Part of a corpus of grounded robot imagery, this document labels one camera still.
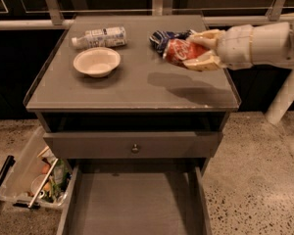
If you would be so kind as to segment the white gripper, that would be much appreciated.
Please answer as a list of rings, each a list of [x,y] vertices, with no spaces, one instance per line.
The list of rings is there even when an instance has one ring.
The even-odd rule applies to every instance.
[[[228,67],[243,70],[252,67],[251,33],[249,24],[234,26],[229,30],[210,29],[191,34],[187,41],[215,50],[208,51],[197,58],[185,60],[183,64],[192,71],[216,71]]]

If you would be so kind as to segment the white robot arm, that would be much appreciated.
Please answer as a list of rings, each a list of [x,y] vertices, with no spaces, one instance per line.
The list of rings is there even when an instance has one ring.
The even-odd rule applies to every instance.
[[[206,30],[187,40],[208,49],[205,54],[183,62],[192,71],[225,68],[238,71],[255,65],[290,69],[291,73],[265,113],[268,122],[277,124],[281,121],[294,102],[294,21]]]

